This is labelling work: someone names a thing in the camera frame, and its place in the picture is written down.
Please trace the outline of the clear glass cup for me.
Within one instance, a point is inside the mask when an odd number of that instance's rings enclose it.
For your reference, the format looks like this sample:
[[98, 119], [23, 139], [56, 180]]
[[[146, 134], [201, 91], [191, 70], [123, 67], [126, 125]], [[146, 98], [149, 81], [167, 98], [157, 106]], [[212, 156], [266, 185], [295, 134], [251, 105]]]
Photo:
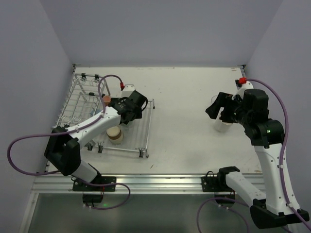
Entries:
[[213, 96], [210, 100], [210, 103], [213, 104], [215, 102], [215, 100], [217, 99], [217, 95]]

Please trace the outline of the white ceramic mug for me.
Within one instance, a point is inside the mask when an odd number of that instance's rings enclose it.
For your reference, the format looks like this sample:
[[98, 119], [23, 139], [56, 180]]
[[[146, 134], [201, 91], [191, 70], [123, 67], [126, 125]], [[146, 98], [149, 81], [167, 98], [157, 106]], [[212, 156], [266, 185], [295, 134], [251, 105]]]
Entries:
[[216, 131], [225, 133], [231, 128], [231, 126], [232, 123], [226, 123], [221, 121], [220, 119], [216, 119], [213, 127]]

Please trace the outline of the light green cup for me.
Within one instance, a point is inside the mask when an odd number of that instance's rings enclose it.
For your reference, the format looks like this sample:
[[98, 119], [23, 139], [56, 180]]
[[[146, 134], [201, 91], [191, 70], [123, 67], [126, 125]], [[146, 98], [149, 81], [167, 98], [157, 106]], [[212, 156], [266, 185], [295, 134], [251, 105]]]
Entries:
[[128, 122], [128, 123], [122, 123], [121, 124], [123, 127], [127, 127], [127, 128], [131, 128], [131, 127], [133, 127], [133, 125], [134, 125], [134, 122], [133, 121], [130, 121], [130, 122]]

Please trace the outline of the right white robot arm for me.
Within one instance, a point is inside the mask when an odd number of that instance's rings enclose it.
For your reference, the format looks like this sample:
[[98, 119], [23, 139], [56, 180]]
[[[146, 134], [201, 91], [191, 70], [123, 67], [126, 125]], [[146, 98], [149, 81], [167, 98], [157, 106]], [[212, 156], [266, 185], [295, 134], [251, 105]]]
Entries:
[[248, 89], [243, 96], [220, 92], [206, 109], [211, 119], [239, 123], [258, 156], [265, 192], [251, 184], [235, 167], [224, 167], [218, 180], [238, 192], [250, 208], [259, 229], [283, 227], [309, 221], [309, 213], [300, 208], [291, 186], [286, 158], [281, 154], [285, 132], [282, 124], [269, 118], [269, 97], [263, 90]]

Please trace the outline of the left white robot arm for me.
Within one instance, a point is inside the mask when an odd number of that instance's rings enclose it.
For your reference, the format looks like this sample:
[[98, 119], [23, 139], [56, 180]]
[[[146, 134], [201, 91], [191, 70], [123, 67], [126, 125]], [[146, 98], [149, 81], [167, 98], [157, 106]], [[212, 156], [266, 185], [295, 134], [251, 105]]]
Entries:
[[82, 123], [52, 130], [44, 156], [64, 176], [71, 175], [86, 183], [94, 183], [99, 172], [81, 159], [80, 150], [109, 128], [142, 118], [148, 99], [134, 90], [129, 97], [113, 98], [103, 110]]

